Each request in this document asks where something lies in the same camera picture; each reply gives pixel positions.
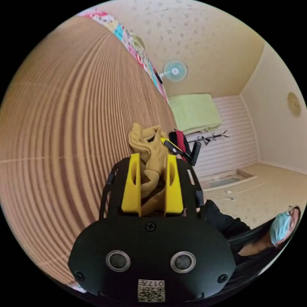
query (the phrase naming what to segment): mustard yellow fabric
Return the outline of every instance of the mustard yellow fabric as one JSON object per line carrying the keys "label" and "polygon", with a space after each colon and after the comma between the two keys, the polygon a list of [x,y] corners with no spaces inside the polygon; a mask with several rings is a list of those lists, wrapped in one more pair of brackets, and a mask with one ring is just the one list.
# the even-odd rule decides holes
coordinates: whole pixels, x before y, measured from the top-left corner
{"label": "mustard yellow fabric", "polygon": [[[134,123],[129,133],[129,144],[135,153],[140,153],[141,158],[141,198],[147,197],[156,187],[160,176],[166,176],[167,155],[166,146],[161,142],[161,137],[168,139],[160,126],[142,129]],[[142,216],[155,210],[164,210],[165,189],[150,198],[142,207]]]}

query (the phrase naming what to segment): wall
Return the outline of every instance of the wall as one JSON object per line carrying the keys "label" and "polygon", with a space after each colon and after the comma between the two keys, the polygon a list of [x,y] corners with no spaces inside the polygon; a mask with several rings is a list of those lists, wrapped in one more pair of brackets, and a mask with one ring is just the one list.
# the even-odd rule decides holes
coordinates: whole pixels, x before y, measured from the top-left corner
{"label": "wall", "polygon": [[[256,139],[248,112],[239,96],[213,99],[221,116],[222,124],[215,134],[228,130],[230,138],[217,138],[207,146],[202,142],[195,165],[199,180],[203,176],[238,169],[258,161]],[[188,141],[197,136],[211,136],[211,133],[194,133],[187,136]]]}
{"label": "wall", "polygon": [[80,232],[98,220],[133,123],[174,129],[171,109],[104,26],[71,18],[28,55],[0,110],[0,201],[34,263],[58,281]]}
{"label": "wall", "polygon": [[264,40],[233,16],[192,0],[115,0],[97,6],[140,36],[159,72],[171,59],[184,61],[187,77],[163,79],[169,97],[209,93],[238,95],[252,75]]}
{"label": "wall", "polygon": [[216,202],[222,213],[239,217],[255,228],[286,211],[289,205],[305,209],[307,175],[262,163],[241,169],[256,178],[204,191],[205,198]]}
{"label": "wall", "polygon": [[[301,102],[299,117],[288,108],[291,91]],[[307,174],[307,108],[294,77],[269,44],[241,97],[255,125],[261,161]]]}

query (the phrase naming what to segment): colorful quilt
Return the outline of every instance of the colorful quilt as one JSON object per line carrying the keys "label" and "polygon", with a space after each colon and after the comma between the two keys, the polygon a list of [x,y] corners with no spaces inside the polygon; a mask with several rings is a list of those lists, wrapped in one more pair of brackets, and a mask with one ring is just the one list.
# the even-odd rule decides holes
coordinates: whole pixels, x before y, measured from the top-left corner
{"label": "colorful quilt", "polygon": [[109,15],[106,12],[98,11],[96,8],[90,8],[82,11],[81,13],[77,14],[77,16],[91,18],[108,28],[124,44],[130,54],[148,73],[158,91],[167,101],[165,89],[155,75],[156,70],[146,55],[145,49],[137,40],[137,36],[133,32],[126,29],[115,17]]}

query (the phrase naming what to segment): surgical mask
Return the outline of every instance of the surgical mask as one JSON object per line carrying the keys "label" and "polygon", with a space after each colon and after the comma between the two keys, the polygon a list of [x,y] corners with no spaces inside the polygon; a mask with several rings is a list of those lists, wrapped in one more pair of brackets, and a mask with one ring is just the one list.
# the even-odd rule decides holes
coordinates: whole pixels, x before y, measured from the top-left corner
{"label": "surgical mask", "polygon": [[288,211],[280,213],[276,216],[270,227],[271,242],[274,244],[274,246],[276,246],[276,243],[284,239],[286,236],[289,230],[290,220],[291,216],[289,215]]}

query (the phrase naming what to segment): green blanket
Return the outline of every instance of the green blanket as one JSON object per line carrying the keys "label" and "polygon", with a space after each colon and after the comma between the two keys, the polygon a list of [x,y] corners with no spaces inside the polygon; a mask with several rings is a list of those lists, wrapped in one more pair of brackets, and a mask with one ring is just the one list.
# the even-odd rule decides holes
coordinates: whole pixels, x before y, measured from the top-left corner
{"label": "green blanket", "polygon": [[221,117],[209,94],[179,95],[169,98],[178,130],[184,134],[216,130]]}

